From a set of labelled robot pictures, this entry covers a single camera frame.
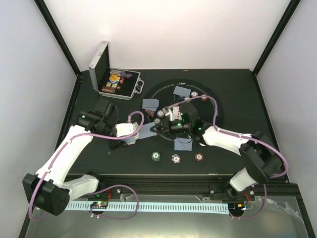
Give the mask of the dealt card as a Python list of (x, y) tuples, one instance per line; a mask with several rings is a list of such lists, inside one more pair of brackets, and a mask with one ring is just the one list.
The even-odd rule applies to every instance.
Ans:
[(153, 107), (152, 99), (143, 99), (142, 100), (142, 108), (151, 108)]
[(193, 141), (190, 138), (179, 138), (174, 140), (175, 151), (192, 151)]
[(180, 97), (189, 97), (190, 94), (191, 94), (191, 90), (188, 89), (188, 88), (176, 86), (176, 87), (174, 88), (173, 93), (174, 93), (175, 95), (180, 96)]

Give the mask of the blue white chip top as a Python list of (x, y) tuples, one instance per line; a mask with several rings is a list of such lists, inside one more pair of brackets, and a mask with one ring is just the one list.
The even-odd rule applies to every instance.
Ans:
[(198, 94), (198, 92), (196, 92), (196, 91), (192, 91), (191, 92), (191, 97), (192, 98), (194, 98), (194, 97), (197, 97), (199, 94)]

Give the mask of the brown poker chip stack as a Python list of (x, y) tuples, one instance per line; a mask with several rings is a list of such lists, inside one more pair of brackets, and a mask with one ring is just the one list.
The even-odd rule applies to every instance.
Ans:
[(203, 160), (203, 155), (201, 154), (201, 153), (197, 153), (196, 155), (195, 155), (195, 160), (196, 161), (202, 161)]

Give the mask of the blue white chip stack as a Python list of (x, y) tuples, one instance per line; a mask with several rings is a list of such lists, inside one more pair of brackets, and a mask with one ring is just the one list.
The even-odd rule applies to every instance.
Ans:
[(178, 163), (180, 163), (181, 158), (179, 157), (179, 155), (174, 154), (174, 155), (171, 156), (171, 160), (172, 160), (173, 163), (178, 164)]

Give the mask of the red triangular all-in marker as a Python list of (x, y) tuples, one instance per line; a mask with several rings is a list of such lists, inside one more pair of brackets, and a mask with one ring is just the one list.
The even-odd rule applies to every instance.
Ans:
[(145, 112), (149, 114), (151, 117), (153, 117), (155, 114), (155, 111), (151, 111), (151, 110), (145, 110)]

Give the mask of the green poker chip stack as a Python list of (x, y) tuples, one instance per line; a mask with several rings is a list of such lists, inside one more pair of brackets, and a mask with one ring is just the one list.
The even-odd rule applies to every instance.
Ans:
[(160, 160), (160, 153), (159, 152), (153, 152), (151, 155), (151, 158), (153, 161), (157, 162)]

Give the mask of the blue backed card deck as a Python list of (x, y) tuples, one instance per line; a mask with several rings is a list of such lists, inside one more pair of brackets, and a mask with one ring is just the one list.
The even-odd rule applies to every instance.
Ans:
[(134, 136), (128, 137), (124, 140), (128, 145), (132, 145), (136, 143), (136, 138)]

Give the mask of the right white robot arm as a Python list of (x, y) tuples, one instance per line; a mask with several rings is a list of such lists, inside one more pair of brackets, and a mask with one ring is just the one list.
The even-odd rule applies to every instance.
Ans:
[(243, 169), (236, 172), (222, 189), (229, 200), (236, 200), (243, 191), (255, 184), (266, 184), (279, 175), (282, 166), (287, 169), (284, 156), (268, 141), (264, 133), (241, 134), (196, 120), (170, 121), (163, 119), (150, 131), (162, 135), (187, 134), (204, 146), (216, 146), (242, 158)]

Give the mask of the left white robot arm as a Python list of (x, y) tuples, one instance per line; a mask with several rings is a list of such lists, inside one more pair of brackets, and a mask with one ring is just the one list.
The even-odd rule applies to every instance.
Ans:
[(132, 112), (126, 123), (111, 121), (111, 114), (106, 110), (80, 112), (75, 123), (55, 150), (49, 160), (35, 174), (26, 174), (22, 180), (23, 188), (29, 202), (28, 216), (33, 217), (33, 208), (37, 207), (52, 215), (61, 214), (68, 203), (86, 194), (95, 198), (103, 197), (106, 185), (93, 175), (65, 182), (65, 178), (83, 149), (95, 138), (122, 142), (138, 133), (143, 126), (134, 126), (131, 122)]

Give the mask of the round black poker mat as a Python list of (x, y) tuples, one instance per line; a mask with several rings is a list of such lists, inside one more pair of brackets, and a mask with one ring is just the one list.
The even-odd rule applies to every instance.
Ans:
[(160, 154), (193, 151), (195, 139), (212, 125), (223, 125), (223, 105), (216, 93), (190, 79), (170, 79), (145, 90), (145, 124), (136, 145)]

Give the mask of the orange black chip roll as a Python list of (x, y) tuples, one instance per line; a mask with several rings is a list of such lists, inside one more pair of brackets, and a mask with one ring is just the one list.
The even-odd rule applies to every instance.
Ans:
[(115, 89), (114, 89), (114, 88), (111, 88), (111, 87), (104, 87), (104, 88), (102, 89), (102, 92), (108, 93), (108, 94), (114, 94), (114, 93), (115, 93)]

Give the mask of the open aluminium poker case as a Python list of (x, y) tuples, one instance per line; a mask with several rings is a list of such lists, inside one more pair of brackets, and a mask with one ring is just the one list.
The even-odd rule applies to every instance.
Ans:
[(144, 81), (137, 71), (113, 68), (109, 60), (109, 42), (102, 41), (89, 64), (92, 87), (101, 96), (132, 100), (141, 94)]

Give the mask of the yellow big blind button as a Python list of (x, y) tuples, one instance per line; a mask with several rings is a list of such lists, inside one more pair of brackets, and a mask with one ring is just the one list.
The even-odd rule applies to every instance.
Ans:
[(110, 81), (119, 81), (119, 80), (120, 80), (120, 76), (111, 75), (111, 76), (109, 77), (109, 80), (110, 80)]

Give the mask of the purple chip roll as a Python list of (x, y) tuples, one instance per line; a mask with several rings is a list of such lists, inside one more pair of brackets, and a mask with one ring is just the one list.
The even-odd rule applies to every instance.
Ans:
[(126, 72), (122, 71), (122, 70), (111, 69), (110, 70), (110, 75), (116, 75), (116, 76), (119, 76), (119, 77), (124, 77), (126, 75)]

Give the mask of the black aluminium rail base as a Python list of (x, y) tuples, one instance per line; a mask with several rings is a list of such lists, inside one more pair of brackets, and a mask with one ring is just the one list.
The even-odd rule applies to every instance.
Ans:
[(255, 200), (256, 196), (264, 195), (264, 186), (260, 184), (242, 192), (234, 192), (228, 188), (228, 176), (99, 175), (98, 178), (96, 191), (119, 185), (120, 192), (116, 188), (112, 189), (113, 198), (131, 193), (123, 188), (124, 185), (131, 187), (138, 195), (198, 195), (230, 202), (244, 201), (247, 198)]

